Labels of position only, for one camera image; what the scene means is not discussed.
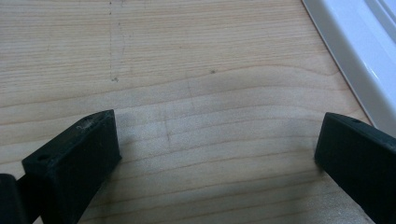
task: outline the wood grain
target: wood grain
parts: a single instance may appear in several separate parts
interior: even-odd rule
[[[123,160],[80,223],[372,223],[313,162],[325,112],[368,120],[299,0],[0,12],[1,173],[115,109]]]

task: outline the wooden surface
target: wooden surface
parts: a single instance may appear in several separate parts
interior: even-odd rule
[[[123,160],[80,223],[371,223],[313,161],[326,111],[367,118],[299,0],[0,12],[1,173],[115,109]]]

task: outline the white plastic edge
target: white plastic edge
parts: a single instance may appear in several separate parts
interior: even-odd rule
[[[303,2],[370,121],[396,137],[396,43],[364,0]]]

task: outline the black plastic block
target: black plastic block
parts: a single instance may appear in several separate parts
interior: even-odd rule
[[[29,223],[25,215],[17,180],[13,175],[0,174],[0,205],[1,224]]]
[[[327,113],[315,160],[374,222],[396,223],[395,138],[359,120]]]
[[[120,161],[113,110],[79,120],[22,161],[41,183],[45,223],[77,223]]]

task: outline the scratch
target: scratch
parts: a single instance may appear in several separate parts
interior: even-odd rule
[[[170,133],[169,133],[168,116],[166,114],[166,111],[165,111],[165,116],[163,118],[163,121],[164,121],[164,126],[165,126],[166,141],[168,143],[168,151],[171,151],[171,136],[170,136]]]
[[[185,77],[186,77],[186,79],[187,79],[187,88],[188,88],[188,90],[189,90],[189,96],[190,96],[191,107],[192,107],[192,110],[195,111],[194,101],[192,100],[192,92],[191,92],[190,78],[187,76],[187,74],[185,74]]]
[[[113,55],[111,53],[112,51],[112,47],[111,47],[111,42],[112,40],[112,34],[111,34],[111,1],[109,2],[109,23],[108,23],[108,31],[110,32],[110,77],[113,77],[113,71],[112,71],[112,67],[113,67]]]
[[[86,119],[80,123],[76,128],[79,130],[86,130],[90,128],[93,125],[93,122],[91,119]]]
[[[119,28],[120,28],[120,34],[121,34],[121,36],[122,36],[122,53],[121,53],[121,56],[122,56],[122,58],[123,58],[123,55],[124,55],[124,52],[125,52],[125,34],[124,34],[124,32],[122,31],[122,27],[121,27],[121,22],[119,21]]]

